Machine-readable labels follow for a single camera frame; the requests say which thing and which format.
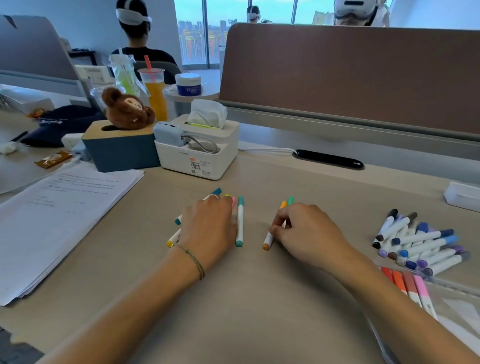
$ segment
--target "bracelet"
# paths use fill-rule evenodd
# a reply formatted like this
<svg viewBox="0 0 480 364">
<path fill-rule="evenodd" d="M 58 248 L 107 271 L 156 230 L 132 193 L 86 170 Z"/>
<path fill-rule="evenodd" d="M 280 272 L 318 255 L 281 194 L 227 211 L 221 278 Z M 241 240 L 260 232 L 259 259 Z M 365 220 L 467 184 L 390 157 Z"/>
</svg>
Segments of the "bracelet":
<svg viewBox="0 0 480 364">
<path fill-rule="evenodd" d="M 190 250 L 185 249 L 183 246 L 178 245 L 178 244 L 173 244 L 173 246 L 178 246 L 179 248 L 182 248 L 182 249 L 185 251 L 185 253 L 187 253 L 187 254 L 189 255 L 189 257 L 192 258 L 192 260 L 193 260 L 193 261 L 195 262 L 195 264 L 197 265 L 198 271 L 199 271 L 199 273 L 200 273 L 200 280 L 202 280 L 203 278 L 205 278 L 205 271 L 204 271 L 202 265 L 201 265 L 200 262 L 197 260 L 197 258 L 195 258 L 195 257 L 193 256 L 193 254 L 190 253 Z"/>
</svg>

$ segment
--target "sky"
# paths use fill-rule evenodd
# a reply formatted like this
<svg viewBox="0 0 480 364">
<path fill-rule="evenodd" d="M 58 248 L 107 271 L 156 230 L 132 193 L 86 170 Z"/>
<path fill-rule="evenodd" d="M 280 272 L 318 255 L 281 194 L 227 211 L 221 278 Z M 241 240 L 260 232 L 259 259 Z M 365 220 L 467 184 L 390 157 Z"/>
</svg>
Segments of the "sky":
<svg viewBox="0 0 480 364">
<path fill-rule="evenodd" d="M 334 0 L 298 0 L 295 24 L 312 24 L 315 11 L 333 12 Z M 274 23 L 290 23 L 293 0 L 253 0 L 260 8 L 262 19 Z M 220 25 L 220 20 L 247 21 L 248 0 L 207 0 L 207 18 L 210 25 Z M 177 20 L 202 21 L 201 0 L 175 0 Z"/>
</svg>

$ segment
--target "plush toy ear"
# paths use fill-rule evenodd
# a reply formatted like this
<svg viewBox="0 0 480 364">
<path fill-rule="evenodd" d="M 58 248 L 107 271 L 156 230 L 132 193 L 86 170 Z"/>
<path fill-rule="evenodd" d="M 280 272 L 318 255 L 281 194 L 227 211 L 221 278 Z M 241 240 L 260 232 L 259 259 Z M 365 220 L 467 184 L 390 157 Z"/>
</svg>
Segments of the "plush toy ear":
<svg viewBox="0 0 480 364">
<path fill-rule="evenodd" d="M 105 102 L 105 105 L 107 105 L 109 108 L 112 108 L 115 106 L 115 103 L 122 95 L 122 92 L 117 88 L 108 87 L 103 90 L 102 100 L 103 102 Z"/>
</svg>

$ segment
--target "plush toy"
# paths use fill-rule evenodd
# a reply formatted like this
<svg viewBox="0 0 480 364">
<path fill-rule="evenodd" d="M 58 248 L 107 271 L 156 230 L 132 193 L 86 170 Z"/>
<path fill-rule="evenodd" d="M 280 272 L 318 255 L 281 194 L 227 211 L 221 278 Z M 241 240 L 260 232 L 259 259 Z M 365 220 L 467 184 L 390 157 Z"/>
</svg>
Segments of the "plush toy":
<svg viewBox="0 0 480 364">
<path fill-rule="evenodd" d="M 155 122 L 155 112 L 144 106 L 137 96 L 108 87 L 103 91 L 102 100 L 108 106 L 107 119 L 119 129 L 137 130 Z"/>
</svg>

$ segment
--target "black hair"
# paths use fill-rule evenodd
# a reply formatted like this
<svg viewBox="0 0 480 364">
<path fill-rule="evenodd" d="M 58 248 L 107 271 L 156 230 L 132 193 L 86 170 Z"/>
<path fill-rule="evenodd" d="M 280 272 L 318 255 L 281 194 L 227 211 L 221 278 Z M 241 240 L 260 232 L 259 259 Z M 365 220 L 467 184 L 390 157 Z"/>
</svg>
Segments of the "black hair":
<svg viewBox="0 0 480 364">
<path fill-rule="evenodd" d="M 125 9 L 126 1 L 127 0 L 117 0 L 117 9 Z M 148 16 L 147 7 L 143 0 L 132 0 L 130 8 L 127 10 L 133 10 L 134 12 L 139 12 L 143 16 Z M 143 38 L 150 31 L 150 22 L 142 22 L 140 25 L 127 25 L 121 21 L 119 21 L 119 23 L 127 36 L 132 39 Z"/>
<path fill-rule="evenodd" d="M 256 5 L 253 5 L 253 6 L 250 5 L 250 6 L 247 8 L 247 14 L 249 14 L 249 13 L 251 13 L 251 12 L 258 15 L 258 14 L 260 14 L 260 9 L 259 9 L 258 6 L 256 6 Z"/>
</svg>

